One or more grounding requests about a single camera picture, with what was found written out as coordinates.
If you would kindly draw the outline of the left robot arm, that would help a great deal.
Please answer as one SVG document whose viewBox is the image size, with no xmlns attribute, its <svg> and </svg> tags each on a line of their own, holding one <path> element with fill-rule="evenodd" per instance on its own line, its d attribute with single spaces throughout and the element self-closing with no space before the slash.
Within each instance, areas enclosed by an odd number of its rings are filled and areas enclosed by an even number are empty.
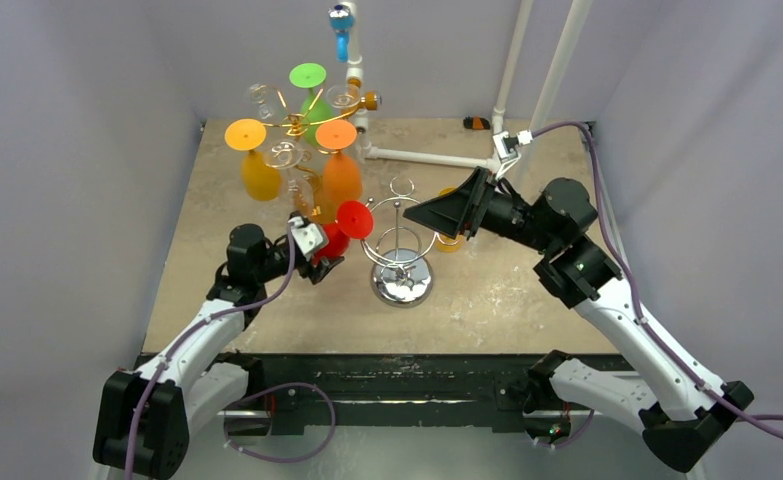
<svg viewBox="0 0 783 480">
<path fill-rule="evenodd" d="M 226 260 L 197 315 L 159 353 L 133 370 L 119 369 L 101 393 L 92 457 L 125 478 L 169 479 L 187 454 L 190 440 L 222 410 L 263 404 L 275 411 L 282 389 L 266 387 L 259 363 L 219 362 L 217 356 L 243 333 L 260 310 L 277 299 L 293 276 L 319 283 L 341 258 L 319 258 L 328 244 L 324 228 L 294 213 L 279 241 L 257 224 L 229 234 Z"/>
</svg>

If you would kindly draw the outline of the red plastic goblet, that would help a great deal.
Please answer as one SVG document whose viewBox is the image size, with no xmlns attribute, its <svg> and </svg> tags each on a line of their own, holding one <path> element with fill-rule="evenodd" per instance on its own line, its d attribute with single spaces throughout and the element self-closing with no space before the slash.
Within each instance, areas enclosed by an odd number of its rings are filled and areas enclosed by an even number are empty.
<svg viewBox="0 0 783 480">
<path fill-rule="evenodd" d="M 332 260 L 342 257 L 352 240 L 365 240 L 374 229 L 374 218 L 369 208 L 354 200 L 343 202 L 332 223 L 323 225 L 328 243 L 313 257 L 312 263 L 317 265 L 321 259 Z"/>
</svg>

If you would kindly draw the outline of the small clear glass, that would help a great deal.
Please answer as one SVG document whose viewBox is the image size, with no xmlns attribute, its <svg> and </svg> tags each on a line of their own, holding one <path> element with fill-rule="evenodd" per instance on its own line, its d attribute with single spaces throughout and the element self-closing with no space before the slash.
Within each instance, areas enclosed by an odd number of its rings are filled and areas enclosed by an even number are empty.
<svg viewBox="0 0 783 480">
<path fill-rule="evenodd" d="M 264 84 L 253 84 L 245 92 L 245 99 L 254 106 L 257 118 L 266 124 L 281 125 L 289 112 L 282 104 L 279 91 Z"/>
</svg>

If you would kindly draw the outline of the green plastic goblet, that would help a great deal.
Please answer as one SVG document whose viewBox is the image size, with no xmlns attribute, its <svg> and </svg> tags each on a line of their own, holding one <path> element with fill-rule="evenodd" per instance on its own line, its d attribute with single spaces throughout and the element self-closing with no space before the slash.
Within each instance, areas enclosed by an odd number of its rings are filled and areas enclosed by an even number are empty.
<svg viewBox="0 0 783 480">
<path fill-rule="evenodd" d="M 302 63 L 295 66 L 289 73 L 291 84 L 304 89 L 307 97 L 300 107 L 302 120 L 306 125 L 306 141 L 313 147 L 319 147 L 316 133 L 321 122 L 331 119 L 334 114 L 332 107 L 319 94 L 327 79 L 326 69 L 318 63 Z"/>
</svg>

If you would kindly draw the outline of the yellow plastic goblet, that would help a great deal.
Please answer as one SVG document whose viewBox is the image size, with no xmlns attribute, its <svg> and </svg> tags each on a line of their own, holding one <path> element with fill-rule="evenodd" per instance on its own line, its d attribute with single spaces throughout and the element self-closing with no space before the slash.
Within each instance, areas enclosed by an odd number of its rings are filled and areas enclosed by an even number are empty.
<svg viewBox="0 0 783 480">
<path fill-rule="evenodd" d="M 463 235 L 447 236 L 439 233 L 435 248 L 443 253 L 453 253 L 459 251 L 465 243 Z"/>
</svg>

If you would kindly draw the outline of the chrome spiral glass rack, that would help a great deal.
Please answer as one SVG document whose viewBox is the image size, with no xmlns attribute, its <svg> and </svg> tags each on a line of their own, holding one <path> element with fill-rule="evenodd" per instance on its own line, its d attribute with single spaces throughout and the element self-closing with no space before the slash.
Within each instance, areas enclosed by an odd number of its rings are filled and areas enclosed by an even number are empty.
<svg viewBox="0 0 783 480">
<path fill-rule="evenodd" d="M 371 262 L 369 285 L 373 294 L 384 304 L 396 308 L 413 308 L 422 304 L 431 294 L 434 286 L 434 270 L 427 259 L 438 240 L 438 234 L 429 237 L 425 245 L 421 236 L 412 228 L 402 224 L 403 204 L 419 205 L 413 197 L 415 183 L 406 179 L 409 187 L 399 191 L 395 186 L 398 177 L 393 177 L 388 188 L 390 196 L 375 200 L 370 197 L 365 206 L 368 212 L 385 205 L 394 209 L 394 225 L 379 235 L 374 245 L 367 239 L 360 240 L 360 247 Z"/>
</svg>

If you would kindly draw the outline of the clear wine glass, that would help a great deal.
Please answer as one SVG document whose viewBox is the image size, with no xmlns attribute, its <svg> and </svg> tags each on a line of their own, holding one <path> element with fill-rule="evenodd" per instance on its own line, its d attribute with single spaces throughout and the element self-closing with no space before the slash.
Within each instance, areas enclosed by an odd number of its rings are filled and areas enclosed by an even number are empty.
<svg viewBox="0 0 783 480">
<path fill-rule="evenodd" d="M 301 170 L 307 152 L 296 140 L 279 139 L 264 152 L 264 163 L 275 170 L 280 178 L 279 198 L 305 217 L 311 217 L 315 209 L 314 190 Z"/>
<path fill-rule="evenodd" d="M 325 100 L 339 113 L 357 111 L 362 103 L 361 88 L 352 83 L 330 86 L 326 89 Z"/>
</svg>

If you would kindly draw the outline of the yellow-orange plastic goblet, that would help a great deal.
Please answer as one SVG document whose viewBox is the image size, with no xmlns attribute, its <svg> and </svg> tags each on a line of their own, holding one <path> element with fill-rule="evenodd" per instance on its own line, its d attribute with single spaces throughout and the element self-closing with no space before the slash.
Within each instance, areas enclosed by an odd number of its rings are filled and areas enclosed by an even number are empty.
<svg viewBox="0 0 783 480">
<path fill-rule="evenodd" d="M 255 119 L 239 119 L 227 127 L 224 140 L 231 149 L 245 153 L 240 178 L 246 193 L 259 202 L 276 199 L 281 177 L 266 163 L 268 155 L 262 149 L 267 140 L 266 126 Z"/>
</svg>

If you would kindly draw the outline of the orange plastic goblet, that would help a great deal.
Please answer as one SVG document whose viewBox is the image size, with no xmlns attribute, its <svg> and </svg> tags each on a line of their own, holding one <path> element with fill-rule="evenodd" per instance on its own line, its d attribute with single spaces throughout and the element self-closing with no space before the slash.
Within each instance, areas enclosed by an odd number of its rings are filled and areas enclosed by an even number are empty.
<svg viewBox="0 0 783 480">
<path fill-rule="evenodd" d="M 316 131 L 319 146 L 330 153 L 322 175 L 323 190 L 336 207 L 359 200 L 363 193 L 358 164 L 345 152 L 357 135 L 356 128 L 343 119 L 325 122 Z"/>
</svg>

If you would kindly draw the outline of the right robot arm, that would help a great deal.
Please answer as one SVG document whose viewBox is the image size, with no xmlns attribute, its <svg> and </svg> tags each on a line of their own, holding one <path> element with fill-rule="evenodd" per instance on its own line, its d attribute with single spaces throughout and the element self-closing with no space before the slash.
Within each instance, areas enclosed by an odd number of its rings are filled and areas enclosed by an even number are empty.
<svg viewBox="0 0 783 480">
<path fill-rule="evenodd" d="M 636 431 L 663 464 L 687 473 L 748 407 L 753 392 L 703 367 L 633 298 L 614 260 L 587 235 L 596 220 L 578 181 L 550 181 L 533 202 L 476 169 L 451 192 L 408 207 L 404 217 L 437 233 L 486 230 L 541 255 L 545 290 L 588 321 L 638 374 L 627 381 L 554 350 L 527 373 L 525 412 L 577 403 Z"/>
</svg>

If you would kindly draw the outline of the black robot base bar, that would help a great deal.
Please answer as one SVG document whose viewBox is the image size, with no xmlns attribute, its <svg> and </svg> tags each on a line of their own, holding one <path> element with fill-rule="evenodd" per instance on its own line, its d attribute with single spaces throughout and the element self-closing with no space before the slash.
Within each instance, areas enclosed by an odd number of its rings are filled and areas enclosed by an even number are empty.
<svg viewBox="0 0 783 480">
<path fill-rule="evenodd" d="M 298 435 L 330 423 L 339 427 L 475 427 L 493 433 L 566 436 L 588 415 L 534 390 L 528 371 L 538 354 L 249 354 L 217 361 L 250 373 L 248 390 L 283 391 L 244 404 L 269 413 L 276 435 Z"/>
</svg>

